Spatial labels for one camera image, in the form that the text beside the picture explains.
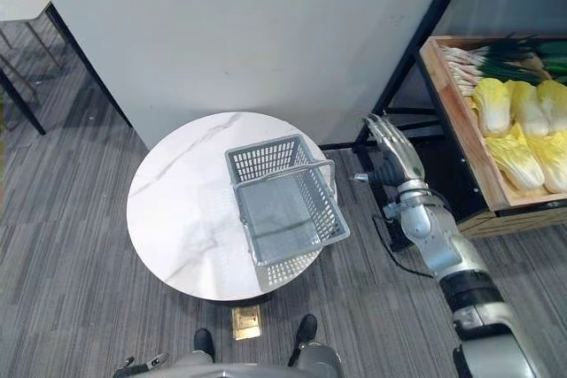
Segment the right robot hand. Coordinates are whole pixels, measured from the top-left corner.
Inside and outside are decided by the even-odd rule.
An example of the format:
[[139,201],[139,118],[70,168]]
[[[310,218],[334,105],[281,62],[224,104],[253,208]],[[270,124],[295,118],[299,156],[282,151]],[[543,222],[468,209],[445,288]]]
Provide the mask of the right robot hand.
[[355,180],[378,181],[391,187],[399,187],[407,181],[425,181],[421,159],[398,128],[374,113],[363,118],[363,121],[375,137],[383,161],[377,170],[356,174]]

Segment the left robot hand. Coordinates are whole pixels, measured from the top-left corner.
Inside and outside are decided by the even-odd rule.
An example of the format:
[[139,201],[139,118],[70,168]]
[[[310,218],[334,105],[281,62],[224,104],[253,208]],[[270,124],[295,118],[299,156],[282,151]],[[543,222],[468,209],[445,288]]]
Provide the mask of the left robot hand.
[[144,363],[135,364],[135,358],[129,357],[126,363],[116,370],[116,372],[113,374],[113,378],[129,377],[150,372],[152,369],[159,367],[163,363],[165,363],[168,358],[168,353],[160,353]]

